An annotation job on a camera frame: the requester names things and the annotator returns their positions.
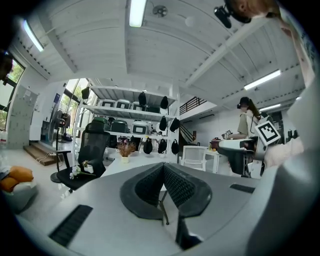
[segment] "cushion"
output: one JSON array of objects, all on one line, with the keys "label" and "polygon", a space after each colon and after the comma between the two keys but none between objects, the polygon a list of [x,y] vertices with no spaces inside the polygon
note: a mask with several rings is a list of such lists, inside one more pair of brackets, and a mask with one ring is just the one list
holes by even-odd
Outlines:
[{"label": "cushion", "polygon": [[9,177],[14,178],[18,183],[30,182],[34,179],[32,170],[22,166],[12,166],[10,169]]},{"label": "cushion", "polygon": [[12,177],[6,177],[0,181],[0,188],[6,192],[11,193],[14,190],[15,185],[19,184],[17,180]]}]

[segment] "office chair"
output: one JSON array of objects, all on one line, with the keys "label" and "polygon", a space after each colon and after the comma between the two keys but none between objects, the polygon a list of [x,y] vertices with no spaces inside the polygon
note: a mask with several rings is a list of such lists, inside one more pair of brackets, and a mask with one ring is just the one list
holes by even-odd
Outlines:
[{"label": "office chair", "polygon": [[82,163],[88,161],[89,165],[93,167],[93,175],[78,174],[74,179],[70,179],[72,167],[70,167],[67,153],[69,150],[60,150],[63,154],[66,168],[58,171],[58,179],[70,188],[69,192],[77,190],[89,181],[101,177],[106,168],[103,164],[103,157],[106,146],[110,143],[110,133],[104,131],[104,124],[100,122],[91,122],[85,127],[82,133],[81,147],[78,156],[78,163],[83,171]]}]

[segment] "white wooden ceiling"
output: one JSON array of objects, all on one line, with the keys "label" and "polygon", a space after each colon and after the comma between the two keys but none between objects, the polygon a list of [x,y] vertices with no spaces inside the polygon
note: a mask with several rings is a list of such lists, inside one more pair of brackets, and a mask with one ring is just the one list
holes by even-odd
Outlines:
[{"label": "white wooden ceiling", "polygon": [[[112,79],[121,87],[167,94],[175,81],[182,96],[230,109],[243,96],[259,106],[297,97],[304,83],[291,39],[273,20],[260,27],[232,20],[232,29],[225,28],[214,15],[214,7],[222,4],[148,0],[142,27],[133,28],[126,8],[130,0],[51,0],[28,18],[44,51],[39,52],[23,30],[14,44],[22,55],[31,55],[33,66],[52,82],[92,78],[96,85],[107,85]],[[156,5],[168,8],[166,17],[152,14]],[[193,27],[186,25],[188,17],[194,18]],[[234,37],[241,38],[245,30],[248,36],[237,43]],[[230,47],[214,59],[226,44]],[[209,68],[198,75],[203,67]],[[280,77],[258,90],[243,90],[277,69],[283,71]]]}]

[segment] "potted plant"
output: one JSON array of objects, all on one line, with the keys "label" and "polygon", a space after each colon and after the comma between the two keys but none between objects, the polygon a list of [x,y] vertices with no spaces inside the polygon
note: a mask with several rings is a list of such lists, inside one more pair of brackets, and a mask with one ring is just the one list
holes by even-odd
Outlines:
[{"label": "potted plant", "polygon": [[118,150],[121,155],[121,162],[124,164],[129,163],[129,158],[128,156],[136,151],[136,146],[132,143],[129,143],[128,145],[125,143],[120,143],[118,145]]}]

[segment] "white table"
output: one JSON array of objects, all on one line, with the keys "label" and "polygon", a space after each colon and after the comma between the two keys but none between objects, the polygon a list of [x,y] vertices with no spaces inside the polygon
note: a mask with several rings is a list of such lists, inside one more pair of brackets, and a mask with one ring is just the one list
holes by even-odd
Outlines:
[{"label": "white table", "polygon": [[[160,155],[156,152],[152,152],[151,154],[145,154],[142,152],[134,152],[129,156],[129,163],[122,163],[121,156],[118,152],[112,152],[108,155],[108,158],[114,158],[113,162],[107,167],[105,172],[102,174],[101,177],[118,174],[132,168],[146,166],[156,163],[177,163],[177,159],[169,158],[166,154],[165,157],[160,157]],[[161,191],[166,191],[165,186],[163,185]]]}]

